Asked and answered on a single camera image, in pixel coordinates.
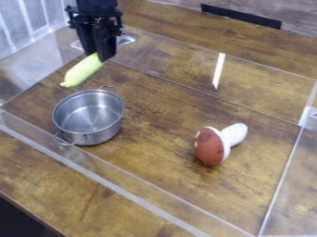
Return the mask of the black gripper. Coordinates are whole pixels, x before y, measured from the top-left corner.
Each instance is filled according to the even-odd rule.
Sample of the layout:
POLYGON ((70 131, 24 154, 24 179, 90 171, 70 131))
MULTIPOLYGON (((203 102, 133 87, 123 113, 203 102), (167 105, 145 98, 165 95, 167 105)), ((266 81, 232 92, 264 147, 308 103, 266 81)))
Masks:
POLYGON ((64 8, 86 56, 97 53, 101 62, 116 54, 116 36, 123 34, 123 12, 117 0, 74 0, 64 8))

